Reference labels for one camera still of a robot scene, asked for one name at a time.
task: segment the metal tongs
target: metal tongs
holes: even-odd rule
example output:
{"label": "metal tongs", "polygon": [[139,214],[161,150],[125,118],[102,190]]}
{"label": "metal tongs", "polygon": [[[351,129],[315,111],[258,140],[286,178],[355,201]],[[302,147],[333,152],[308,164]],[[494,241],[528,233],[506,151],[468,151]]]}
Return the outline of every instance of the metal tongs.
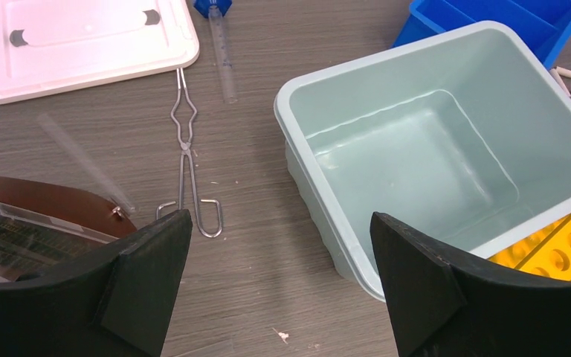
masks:
{"label": "metal tongs", "polygon": [[[179,183],[178,183],[178,209],[181,210],[184,207],[184,163],[185,157],[189,161],[189,172],[191,178],[191,191],[193,194],[193,205],[194,210],[196,212],[196,223],[198,225],[198,229],[203,236],[209,238],[215,238],[222,233],[222,229],[224,228],[224,222],[222,219],[222,206],[220,205],[220,201],[217,199],[200,199],[198,197],[198,190],[196,189],[196,172],[193,165],[193,157],[191,153],[191,143],[193,141],[193,121],[196,119],[198,115],[198,109],[196,106],[193,105],[193,102],[190,99],[189,92],[187,90],[187,82],[185,81],[185,75],[183,72],[183,68],[176,69],[176,82],[177,82],[177,94],[176,94],[176,103],[172,107],[172,111],[170,112],[170,117],[176,124],[176,139],[178,140],[178,144],[181,147],[181,168],[179,171]],[[178,109],[178,106],[181,104],[181,98],[183,95],[183,91],[185,93],[185,97],[187,98],[187,104],[192,110],[191,118],[189,119],[189,137],[187,141],[183,141],[182,138],[182,128],[181,123],[176,118],[175,113]],[[161,210],[163,208],[175,205],[177,201],[165,202],[162,205],[159,205],[156,209],[156,219],[161,216]],[[218,213],[218,230],[215,233],[209,233],[204,229],[202,224],[202,215],[200,213],[200,202],[204,203],[213,203],[216,205],[217,213]]]}

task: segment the small debris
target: small debris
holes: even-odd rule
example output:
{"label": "small debris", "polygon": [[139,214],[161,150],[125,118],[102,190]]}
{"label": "small debris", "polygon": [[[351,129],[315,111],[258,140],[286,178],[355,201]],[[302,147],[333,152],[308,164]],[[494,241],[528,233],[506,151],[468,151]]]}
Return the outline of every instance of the small debris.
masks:
{"label": "small debris", "polygon": [[274,327],[272,328],[272,330],[274,331],[274,333],[278,334],[279,337],[281,337],[281,341],[283,341],[284,344],[288,344],[288,342],[286,340],[288,339],[288,337],[290,337],[289,334],[287,334],[285,332],[279,332]]}

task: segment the gray wood grain table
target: gray wood grain table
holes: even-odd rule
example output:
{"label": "gray wood grain table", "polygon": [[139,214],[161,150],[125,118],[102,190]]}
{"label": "gray wood grain table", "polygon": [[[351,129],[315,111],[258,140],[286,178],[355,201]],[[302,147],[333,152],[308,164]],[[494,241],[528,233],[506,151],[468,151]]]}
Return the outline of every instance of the gray wood grain table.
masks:
{"label": "gray wood grain table", "polygon": [[[221,99],[208,23],[191,11],[201,40],[186,70],[200,111],[196,175],[201,197],[222,202],[225,231],[207,239],[194,230],[163,356],[219,342],[234,352],[212,356],[396,356],[386,306],[338,276],[298,196],[273,100],[291,78],[387,48],[408,4],[237,0],[227,15],[233,105]],[[571,68],[571,40],[557,64]],[[174,100],[167,72],[2,106],[0,175],[103,193],[34,123],[48,114],[132,196],[143,226],[178,192]],[[185,105],[179,117],[188,114]],[[205,206],[207,226],[215,219]],[[287,344],[275,330],[289,334]]]}

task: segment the light blue plastic bin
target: light blue plastic bin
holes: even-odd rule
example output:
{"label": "light blue plastic bin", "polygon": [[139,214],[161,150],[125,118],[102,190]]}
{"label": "light blue plastic bin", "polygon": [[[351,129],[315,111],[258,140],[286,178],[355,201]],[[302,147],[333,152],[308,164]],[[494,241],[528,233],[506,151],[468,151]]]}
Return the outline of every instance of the light blue plastic bin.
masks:
{"label": "light blue plastic bin", "polygon": [[336,269],[380,300],[374,211],[485,258],[571,213],[571,99],[496,22],[298,77],[275,115]]}

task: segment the blue syringe cap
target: blue syringe cap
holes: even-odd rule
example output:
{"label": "blue syringe cap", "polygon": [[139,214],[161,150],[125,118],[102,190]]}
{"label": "blue syringe cap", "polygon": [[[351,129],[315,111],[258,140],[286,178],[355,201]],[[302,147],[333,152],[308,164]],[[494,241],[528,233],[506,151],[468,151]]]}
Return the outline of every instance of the blue syringe cap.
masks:
{"label": "blue syringe cap", "polygon": [[205,19],[209,19],[209,7],[217,6],[224,16],[232,4],[233,0],[193,0],[194,8],[203,15]]}

